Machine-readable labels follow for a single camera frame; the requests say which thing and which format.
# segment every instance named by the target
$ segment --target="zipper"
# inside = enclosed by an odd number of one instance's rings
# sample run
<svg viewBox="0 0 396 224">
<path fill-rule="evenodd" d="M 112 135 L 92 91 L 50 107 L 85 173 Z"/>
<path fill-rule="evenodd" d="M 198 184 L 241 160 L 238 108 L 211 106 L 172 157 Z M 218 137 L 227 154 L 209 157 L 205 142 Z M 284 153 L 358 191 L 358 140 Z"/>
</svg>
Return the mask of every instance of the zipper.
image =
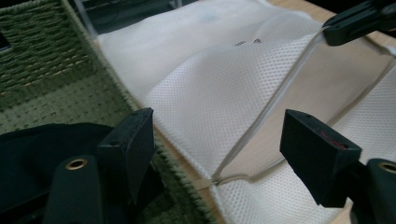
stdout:
<svg viewBox="0 0 396 224">
<path fill-rule="evenodd" d="M 281 95 L 285 92 L 287 87 L 294 80 L 294 75 L 297 74 L 298 71 L 303 66 L 302 62 L 304 62 L 305 59 L 310 55 L 310 53 L 314 49 L 314 46 L 317 43 L 320 43 L 321 41 L 323 41 L 323 36 L 321 35 L 323 32 L 323 29 L 321 29 L 319 32 L 317 32 L 312 37 L 312 39 L 308 42 L 308 44 L 303 49 L 302 54 L 299 56 L 299 58 L 297 58 L 296 62 L 294 63 L 294 65 L 291 67 L 288 74 L 286 75 L 286 80 L 280 84 L 279 89 L 276 91 L 275 95 L 271 98 L 271 100 L 269 101 L 269 104 L 262 110 L 262 112 L 259 114 L 259 116 L 256 118 L 256 120 L 253 122 L 253 124 L 247 129 L 245 134 L 243 134 L 241 136 L 241 138 L 236 142 L 235 146 L 230 150 L 230 152 L 227 154 L 227 156 L 221 162 L 221 164 L 219 165 L 216 172 L 212 175 L 212 180 L 214 180 L 213 183 L 215 185 L 218 186 L 218 185 L 221 185 L 224 183 L 228 183 L 228 182 L 230 182 L 230 180 L 235 180 L 235 179 L 248 179 L 248 175 L 245 175 L 245 174 L 229 175 L 229 176 L 221 177 L 220 173 L 224 169 L 224 167 L 226 167 L 239 154 L 239 152 L 246 146 L 246 144 L 254 136 L 254 134 L 260 129 L 260 127 L 262 126 L 262 124 L 265 121 L 265 118 L 271 112 L 273 105 L 275 105 L 277 103 L 277 101 L 280 99 Z"/>
<path fill-rule="evenodd" d="M 233 180 L 250 180 L 250 177 L 248 175 L 244 174 L 238 174 L 238 175 L 229 175 L 227 177 L 221 177 L 221 176 L 214 176 L 211 179 L 198 179 L 192 182 L 192 185 L 196 190 L 202 190 L 202 189 L 207 189 L 212 186 L 220 186 L 222 184 L 229 183 Z"/>
</svg>

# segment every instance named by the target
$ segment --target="table surface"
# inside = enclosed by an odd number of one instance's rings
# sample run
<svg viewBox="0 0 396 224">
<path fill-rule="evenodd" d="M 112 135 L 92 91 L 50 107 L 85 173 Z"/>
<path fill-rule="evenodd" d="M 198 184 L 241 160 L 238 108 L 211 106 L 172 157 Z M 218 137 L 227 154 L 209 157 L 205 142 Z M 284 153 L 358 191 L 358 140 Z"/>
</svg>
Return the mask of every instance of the table surface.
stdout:
<svg viewBox="0 0 396 224">
<path fill-rule="evenodd" d="M 331 16 L 334 15 L 334 13 L 321 8 L 317 7 L 309 2 L 305 2 L 303 0 L 267 0 L 271 4 L 278 6 L 278 7 L 284 7 L 292 10 L 300 10 L 308 13 L 314 20 L 316 21 L 322 21 L 325 22 L 327 19 L 329 19 Z M 369 35 L 374 41 L 376 41 L 379 44 L 382 45 L 388 45 L 388 46 L 393 46 L 396 47 L 396 40 L 387 35 L 383 35 L 379 32 L 374 32 Z M 165 144 L 167 147 L 170 149 L 170 153 L 173 155 L 173 157 L 176 159 L 180 167 L 185 171 L 187 177 L 191 180 L 192 183 L 194 181 L 200 179 L 200 176 L 196 173 L 196 171 L 190 166 L 190 164 L 171 146 L 169 142 L 164 140 Z M 219 213 L 218 208 L 216 207 L 210 192 L 208 189 L 201 189 L 198 190 L 199 194 L 201 197 L 204 199 L 208 207 L 212 210 L 213 214 L 219 221 L 219 223 L 224 223 L 224 220 L 222 216 Z M 349 209 L 350 205 L 348 206 L 347 209 L 345 209 L 333 222 L 332 224 L 346 224 L 349 223 Z"/>
</svg>

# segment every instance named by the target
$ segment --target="folded cloth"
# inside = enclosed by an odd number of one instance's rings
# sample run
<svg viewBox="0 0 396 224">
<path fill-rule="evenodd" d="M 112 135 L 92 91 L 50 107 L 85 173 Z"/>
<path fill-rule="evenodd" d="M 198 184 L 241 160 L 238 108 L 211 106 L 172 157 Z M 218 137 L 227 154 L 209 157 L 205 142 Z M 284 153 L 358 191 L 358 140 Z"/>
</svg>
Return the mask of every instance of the folded cloth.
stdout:
<svg viewBox="0 0 396 224">
<path fill-rule="evenodd" d="M 98 40 L 203 179 L 238 177 L 210 187 L 227 222 L 327 223 L 339 210 L 316 206 L 278 152 L 284 109 L 334 124 L 392 58 L 363 40 L 329 48 L 319 29 L 306 14 L 265 1 L 207 0 Z"/>
</svg>

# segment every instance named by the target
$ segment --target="black fabric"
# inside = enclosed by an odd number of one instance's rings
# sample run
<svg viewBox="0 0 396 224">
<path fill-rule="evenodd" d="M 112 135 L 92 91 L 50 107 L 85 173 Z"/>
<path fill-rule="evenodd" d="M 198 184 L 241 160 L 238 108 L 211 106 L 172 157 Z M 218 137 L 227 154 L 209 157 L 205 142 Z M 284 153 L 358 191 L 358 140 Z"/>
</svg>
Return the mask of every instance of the black fabric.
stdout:
<svg viewBox="0 0 396 224">
<path fill-rule="evenodd" d="M 0 135 L 0 212 L 48 189 L 59 163 L 93 155 L 111 130 L 90 123 L 51 124 Z"/>
<path fill-rule="evenodd" d="M 0 8 L 1 7 L 12 7 L 20 3 L 28 2 L 31 0 L 1 0 L 0 1 Z"/>
</svg>

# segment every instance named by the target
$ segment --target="black clamp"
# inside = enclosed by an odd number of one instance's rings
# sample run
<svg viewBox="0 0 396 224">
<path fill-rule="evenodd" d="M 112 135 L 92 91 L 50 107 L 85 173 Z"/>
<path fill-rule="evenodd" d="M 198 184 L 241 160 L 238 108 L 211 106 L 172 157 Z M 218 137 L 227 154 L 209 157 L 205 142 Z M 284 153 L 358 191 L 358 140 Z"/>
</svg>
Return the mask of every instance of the black clamp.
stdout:
<svg viewBox="0 0 396 224">
<path fill-rule="evenodd" d="M 77 156 L 58 166 L 44 224 L 131 223 L 163 192 L 150 166 L 156 151 L 152 114 L 151 108 L 133 112 L 102 140 L 93 156 Z"/>
<path fill-rule="evenodd" d="M 373 31 L 396 28 L 396 1 L 365 1 L 328 19 L 323 27 L 327 44 L 340 46 Z"/>
<path fill-rule="evenodd" d="M 361 148 L 320 120 L 287 110 L 280 152 L 317 204 L 353 201 L 353 224 L 396 223 L 396 162 L 359 162 Z"/>
</svg>

